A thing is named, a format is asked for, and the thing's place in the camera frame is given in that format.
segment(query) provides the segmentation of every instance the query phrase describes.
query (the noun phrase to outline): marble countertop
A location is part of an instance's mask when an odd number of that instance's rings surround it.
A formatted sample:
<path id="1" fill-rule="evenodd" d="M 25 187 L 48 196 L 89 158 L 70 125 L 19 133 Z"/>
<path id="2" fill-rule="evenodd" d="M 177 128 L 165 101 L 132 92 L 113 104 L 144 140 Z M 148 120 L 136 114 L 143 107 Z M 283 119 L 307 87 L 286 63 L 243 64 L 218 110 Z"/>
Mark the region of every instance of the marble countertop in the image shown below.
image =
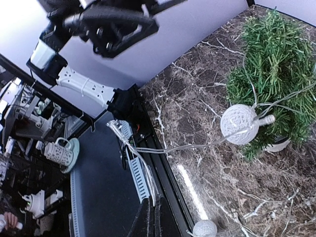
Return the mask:
<path id="1" fill-rule="evenodd" d="M 221 138 L 220 118 L 229 107 L 225 83 L 242 63 L 243 25 L 248 16 L 265 14 L 263 7 L 249 8 L 141 88 L 163 147 Z M 316 42 L 316 29 L 300 24 L 305 37 Z M 281 236 L 285 227 L 283 236 L 316 236 L 315 126 L 303 147 L 290 144 L 251 163 L 229 143 L 167 157 L 193 220 L 213 220 L 221 236 Z"/>

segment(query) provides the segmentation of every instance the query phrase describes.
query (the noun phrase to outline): green pine needles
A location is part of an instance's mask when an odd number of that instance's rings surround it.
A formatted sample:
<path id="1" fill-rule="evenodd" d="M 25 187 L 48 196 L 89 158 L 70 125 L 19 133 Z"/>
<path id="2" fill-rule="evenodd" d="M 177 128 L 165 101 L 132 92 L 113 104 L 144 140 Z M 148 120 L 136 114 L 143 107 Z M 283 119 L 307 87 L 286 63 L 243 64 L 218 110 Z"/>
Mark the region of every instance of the green pine needles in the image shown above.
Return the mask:
<path id="1" fill-rule="evenodd" d="M 254 104 L 248 78 L 255 86 L 258 104 L 272 103 L 316 81 L 313 48 L 303 39 L 301 29 L 295 23 L 284 20 L 274 10 L 268 11 L 263 19 L 250 17 L 244 30 L 245 68 L 235 68 L 227 83 L 228 99 L 233 104 Z M 273 144 L 277 137 L 289 138 L 295 144 L 308 138 L 310 125 L 316 119 L 316 88 L 280 105 L 292 110 L 274 106 L 269 111 L 268 114 L 275 116 L 275 123 L 260 127 L 256 138 L 243 147 L 243 154 L 249 160 L 268 144 Z M 258 106 L 256 113 L 266 108 Z"/>

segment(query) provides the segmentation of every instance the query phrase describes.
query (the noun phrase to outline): white ball light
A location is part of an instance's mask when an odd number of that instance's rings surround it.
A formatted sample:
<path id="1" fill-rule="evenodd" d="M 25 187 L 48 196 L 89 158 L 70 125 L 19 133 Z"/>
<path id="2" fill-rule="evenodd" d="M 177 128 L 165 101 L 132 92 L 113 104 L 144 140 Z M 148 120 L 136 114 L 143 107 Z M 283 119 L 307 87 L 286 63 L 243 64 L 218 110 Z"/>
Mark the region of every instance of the white ball light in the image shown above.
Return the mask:
<path id="1" fill-rule="evenodd" d="M 193 235 L 195 237 L 216 237 L 217 226 L 209 220 L 199 221 L 193 227 Z"/>
<path id="2" fill-rule="evenodd" d="M 255 110 L 247 105 L 233 105 L 229 107 L 221 118 L 221 131 L 223 136 L 228 136 L 245 127 L 251 126 L 246 132 L 230 136 L 227 141 L 244 145 L 252 141 L 259 130 L 259 124 L 253 123 L 257 116 Z"/>

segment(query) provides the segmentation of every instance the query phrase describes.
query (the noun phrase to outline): gray wall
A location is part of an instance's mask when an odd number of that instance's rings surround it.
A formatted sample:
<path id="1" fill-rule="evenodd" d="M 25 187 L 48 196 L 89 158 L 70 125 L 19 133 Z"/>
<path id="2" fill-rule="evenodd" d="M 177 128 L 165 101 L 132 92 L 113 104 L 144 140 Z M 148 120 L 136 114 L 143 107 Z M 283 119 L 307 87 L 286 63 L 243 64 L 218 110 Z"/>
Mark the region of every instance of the gray wall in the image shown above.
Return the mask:
<path id="1" fill-rule="evenodd" d="M 246 0 L 188 0 L 157 16 L 159 32 L 117 58 L 102 59 L 90 43 L 72 38 L 61 51 L 71 67 L 112 87 L 144 84 L 218 27 L 247 9 Z M 0 1 L 0 52 L 25 71 L 38 37 L 47 25 L 46 12 L 36 0 Z M 58 94 L 92 116 L 102 109 L 66 88 Z"/>
<path id="2" fill-rule="evenodd" d="M 256 4 L 275 8 L 316 26 L 316 0 L 255 0 Z"/>

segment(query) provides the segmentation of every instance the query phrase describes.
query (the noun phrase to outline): lattice mug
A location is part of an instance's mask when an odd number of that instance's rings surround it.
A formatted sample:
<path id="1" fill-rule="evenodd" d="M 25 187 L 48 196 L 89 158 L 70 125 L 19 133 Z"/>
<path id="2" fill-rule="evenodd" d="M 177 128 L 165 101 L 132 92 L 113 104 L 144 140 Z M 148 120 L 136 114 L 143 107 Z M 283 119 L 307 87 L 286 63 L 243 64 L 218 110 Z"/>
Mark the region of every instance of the lattice mug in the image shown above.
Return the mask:
<path id="1" fill-rule="evenodd" d="M 67 145 L 65 147 L 61 146 L 59 145 L 59 141 L 65 141 L 67 142 Z M 63 137 L 57 138 L 55 143 L 47 143 L 44 149 L 44 155 L 47 159 L 63 166 L 70 165 L 74 158 L 72 144 Z"/>

